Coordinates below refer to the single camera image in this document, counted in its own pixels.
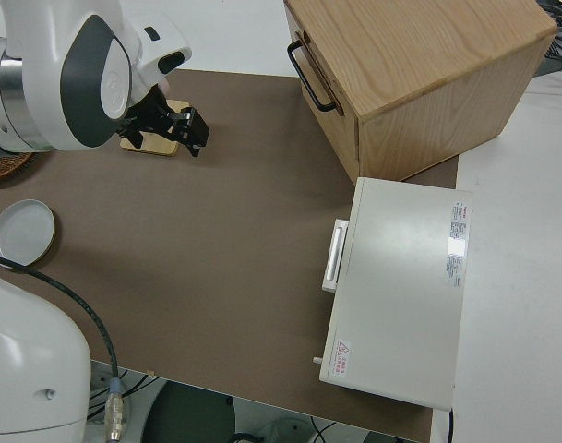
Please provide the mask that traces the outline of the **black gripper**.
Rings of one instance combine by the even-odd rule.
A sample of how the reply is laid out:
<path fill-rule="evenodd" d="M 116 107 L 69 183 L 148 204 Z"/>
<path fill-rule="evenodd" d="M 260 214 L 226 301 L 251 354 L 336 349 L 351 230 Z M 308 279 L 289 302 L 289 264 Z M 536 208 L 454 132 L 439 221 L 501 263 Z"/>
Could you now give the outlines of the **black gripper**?
<path fill-rule="evenodd" d="M 126 111 L 117 135 L 140 149 L 143 133 L 157 134 L 183 144 L 192 157 L 197 157 L 201 146 L 208 143 L 208 125 L 194 107 L 184 109 L 182 122 L 176 123 L 175 115 L 176 112 L 167 104 L 164 93 L 161 90 L 150 90 L 140 102 Z"/>

